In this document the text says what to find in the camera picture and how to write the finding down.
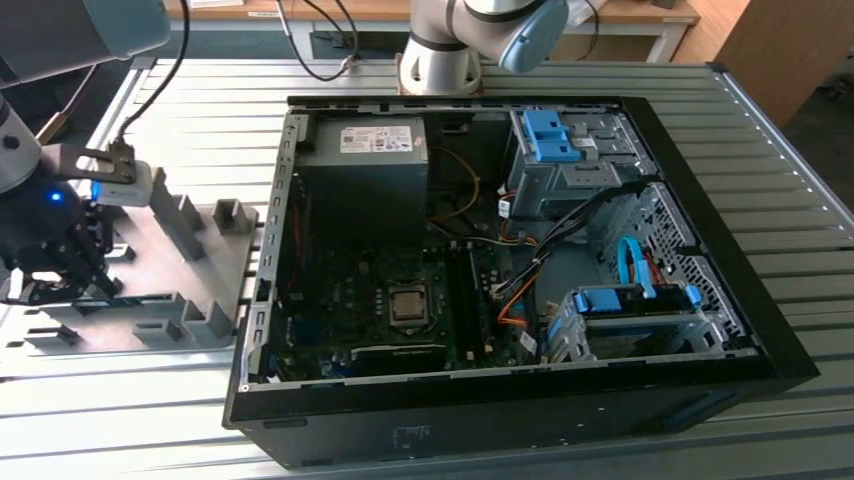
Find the yellow wire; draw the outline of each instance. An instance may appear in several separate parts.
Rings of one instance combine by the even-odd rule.
[[[465,171],[471,175],[471,180],[472,180],[473,186],[475,186],[473,191],[471,192],[471,199],[468,200],[468,203],[465,204],[465,206],[463,208],[460,208],[459,210],[455,210],[451,213],[443,213],[441,215],[433,215],[432,217],[429,217],[431,221],[439,222],[441,220],[447,220],[448,218],[453,218],[457,215],[461,215],[463,213],[465,213],[465,211],[477,202],[477,196],[480,195],[480,178],[477,177],[477,173],[475,172],[475,169],[471,168],[471,165],[468,165],[468,162],[456,153],[453,153],[451,150],[448,150],[444,147],[431,147],[431,150],[437,150],[439,152],[443,152],[447,155],[449,155],[451,157],[453,157],[453,160],[456,160],[459,162],[459,164],[463,166],[463,168],[465,169]]]

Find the motherboard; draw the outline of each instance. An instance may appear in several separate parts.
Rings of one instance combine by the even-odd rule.
[[[489,301],[501,255],[492,246],[449,244],[315,253],[312,274],[285,301],[277,376],[305,381],[512,366],[512,350],[500,346],[512,339],[493,328]]]

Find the wooden table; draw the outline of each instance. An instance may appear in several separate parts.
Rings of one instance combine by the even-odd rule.
[[[283,0],[289,13],[291,29],[296,46],[303,57],[313,58],[311,34],[329,31],[331,27],[317,12],[300,0]],[[180,18],[179,0],[165,0],[172,18]],[[343,20],[333,0],[315,2],[336,20]],[[344,5],[363,32],[408,32],[408,0],[347,0]],[[199,8],[192,10],[192,19],[205,30],[272,30],[279,29],[276,4],[273,0],[247,0],[245,5],[233,7]],[[599,9],[599,34],[639,35],[655,37],[647,62],[668,62],[684,32],[699,20],[699,15],[687,0],[679,0],[672,10],[652,6],[648,0],[608,0]],[[565,34],[589,35],[593,31],[592,19],[583,25],[568,26]]]

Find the power supply label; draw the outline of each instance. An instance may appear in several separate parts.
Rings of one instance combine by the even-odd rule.
[[[412,151],[409,127],[347,127],[341,130],[341,153]]]

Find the metal workbench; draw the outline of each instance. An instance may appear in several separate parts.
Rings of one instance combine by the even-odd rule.
[[[169,64],[129,73],[92,146],[148,97]],[[327,65],[315,67],[320,73],[337,68],[335,61],[315,65]],[[0,386],[0,477],[854,474],[854,222],[728,75],[706,66],[584,63],[543,66],[521,77],[485,67],[484,76],[489,94],[648,98],[822,376],[675,436],[284,471],[220,427],[232,349],[30,357],[0,365],[0,377],[16,377]],[[395,85],[391,62],[363,64],[356,75],[320,84],[291,61],[191,60],[128,140],[141,159],[165,167],[174,193],[196,204],[239,197],[264,218],[288,95],[391,95]]]

